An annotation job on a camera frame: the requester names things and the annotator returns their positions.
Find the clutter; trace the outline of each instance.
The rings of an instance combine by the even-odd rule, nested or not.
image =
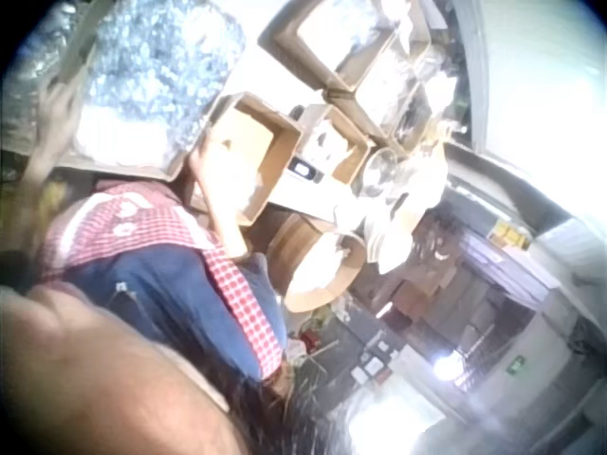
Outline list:
[[[285,349],[286,361],[293,367],[300,367],[307,357],[305,342],[300,339],[289,338]]]
[[[41,84],[57,73],[68,42],[88,8],[88,3],[78,0],[56,3],[17,49],[2,80],[3,139],[26,144],[35,139]]]
[[[441,154],[424,153],[422,148],[398,165],[389,199],[408,193],[408,204],[423,209],[438,205],[447,186],[449,168]]]
[[[341,263],[349,253],[341,248],[341,239],[342,236],[336,233],[324,234],[295,270],[288,292],[299,294],[324,289],[335,280]]]
[[[330,104],[305,107],[298,122],[303,126],[299,149],[302,158],[338,182],[350,185],[369,154],[369,139],[342,111]],[[319,140],[323,144],[321,151],[314,145]]]
[[[101,164],[167,170],[200,138],[245,35],[208,2],[129,0],[105,18],[97,45],[80,152]],[[120,139],[108,141],[116,131]],[[134,147],[142,134],[145,146]]]
[[[303,21],[298,35],[327,68],[337,70],[378,38],[379,21],[371,0],[325,0]]]
[[[329,120],[324,120],[314,129],[301,151],[306,161],[328,174],[332,174],[351,153],[347,139],[337,132]]]

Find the wall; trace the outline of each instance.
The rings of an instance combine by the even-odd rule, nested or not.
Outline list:
[[[506,369],[522,355],[526,362],[516,375]],[[479,413],[515,418],[535,400],[565,366],[571,351],[542,315],[537,315],[500,360],[484,383],[469,397]]]
[[[607,237],[607,33],[581,1],[454,0],[474,152]]]
[[[607,303],[604,288],[577,286],[569,266],[555,258],[541,243],[533,243],[527,250],[530,261],[542,267],[556,280],[563,295],[607,336]]]

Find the sign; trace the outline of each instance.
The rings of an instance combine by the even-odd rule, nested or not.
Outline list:
[[[506,368],[506,372],[513,376],[516,376],[523,369],[524,364],[527,362],[527,359],[522,355],[517,355],[508,368]]]

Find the plastic bag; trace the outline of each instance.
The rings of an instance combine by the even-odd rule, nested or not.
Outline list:
[[[200,138],[244,48],[240,26],[209,2],[118,2],[98,32],[77,134],[82,153],[166,170]],[[142,132],[155,139],[146,147],[137,146]]]
[[[36,135],[38,89],[57,71],[67,44],[89,4],[55,4],[21,44],[2,80],[2,135],[25,141]]]

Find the dish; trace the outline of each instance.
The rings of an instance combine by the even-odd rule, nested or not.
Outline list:
[[[364,165],[361,175],[360,195],[380,197],[395,181],[397,158],[389,148],[372,154]]]

